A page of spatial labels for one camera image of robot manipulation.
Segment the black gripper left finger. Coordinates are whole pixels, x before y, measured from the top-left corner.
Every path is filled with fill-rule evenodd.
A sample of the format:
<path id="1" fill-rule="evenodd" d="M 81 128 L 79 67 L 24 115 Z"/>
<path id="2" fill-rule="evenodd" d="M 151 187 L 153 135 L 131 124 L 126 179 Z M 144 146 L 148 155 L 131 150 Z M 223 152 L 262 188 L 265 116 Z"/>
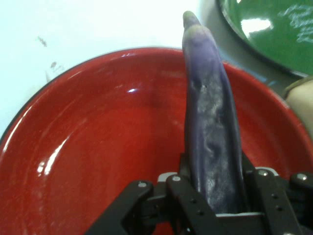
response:
<path id="1" fill-rule="evenodd" d="M 190 184 L 190 167 L 181 154 L 179 171 L 163 182 L 133 181 L 85 232 L 87 235 L 151 235 L 169 222 L 177 235 L 214 235 L 216 215 Z"/>

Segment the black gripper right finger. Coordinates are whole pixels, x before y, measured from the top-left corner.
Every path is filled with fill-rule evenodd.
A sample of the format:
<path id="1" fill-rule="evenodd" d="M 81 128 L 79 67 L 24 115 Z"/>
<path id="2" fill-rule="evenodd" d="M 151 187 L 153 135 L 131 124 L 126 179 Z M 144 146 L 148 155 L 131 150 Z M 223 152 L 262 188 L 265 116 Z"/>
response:
<path id="1" fill-rule="evenodd" d="M 272 168 L 255 167 L 246 155 L 243 155 L 243 171 L 252 214 L 241 219 L 241 234 L 313 233 L 311 172 L 297 172 L 286 180 Z"/>

